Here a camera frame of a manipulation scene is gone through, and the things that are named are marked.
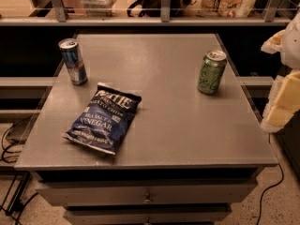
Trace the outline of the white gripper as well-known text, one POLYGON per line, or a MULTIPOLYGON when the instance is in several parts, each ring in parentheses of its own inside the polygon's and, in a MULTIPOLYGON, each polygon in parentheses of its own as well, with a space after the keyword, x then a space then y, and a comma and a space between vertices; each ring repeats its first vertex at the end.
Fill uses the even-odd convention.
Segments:
MULTIPOLYGON (((297 13, 285 30, 280 30, 261 46, 265 53, 280 53, 281 63, 292 69, 300 69, 300 13, 297 13)), ((287 76, 277 75, 272 83, 262 113, 261 128, 268 133, 283 129, 300 110, 300 71, 287 76)))

